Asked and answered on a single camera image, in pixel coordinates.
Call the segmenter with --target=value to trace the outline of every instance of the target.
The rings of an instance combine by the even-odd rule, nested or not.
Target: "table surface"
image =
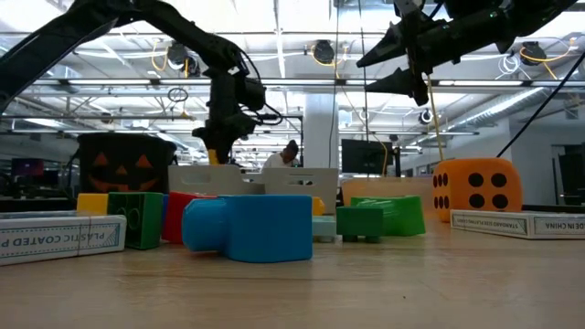
[[[249,264],[181,246],[0,268],[7,328],[579,328],[585,241],[450,231]]]

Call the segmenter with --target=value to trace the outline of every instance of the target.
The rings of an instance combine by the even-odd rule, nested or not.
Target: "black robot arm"
[[[435,0],[444,4],[451,22],[432,20],[411,0],[395,0],[402,20],[390,25],[386,35],[357,66],[367,67],[408,55],[409,69],[366,86],[366,91],[408,95],[423,105],[429,101],[422,73],[495,43],[505,53],[516,37],[528,36],[557,17],[577,0]]]
[[[76,0],[67,13],[0,58],[0,115],[14,97],[78,45],[107,34],[114,27],[141,20],[191,48],[209,66],[207,74],[204,73],[212,84],[209,120],[206,128],[194,135],[204,140],[211,163],[225,164],[233,142],[252,133],[256,125],[242,113],[239,104],[260,110],[265,102],[264,88],[258,81],[246,78],[250,72],[237,45],[196,27],[171,5],[159,0]]]

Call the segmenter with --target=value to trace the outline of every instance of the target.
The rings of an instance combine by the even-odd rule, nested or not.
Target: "pumpkin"
[[[173,143],[125,133],[91,133],[78,140],[82,193],[168,192]]]

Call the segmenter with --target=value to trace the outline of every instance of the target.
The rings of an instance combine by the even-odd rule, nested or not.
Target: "green toy brick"
[[[425,233],[419,196],[352,197],[352,206],[384,209],[385,236],[409,237]]]
[[[163,194],[111,192],[108,214],[126,216],[126,247],[146,250],[159,246]]]
[[[379,242],[385,232],[384,209],[381,207],[338,207],[337,234],[344,242],[366,237],[366,242]]]

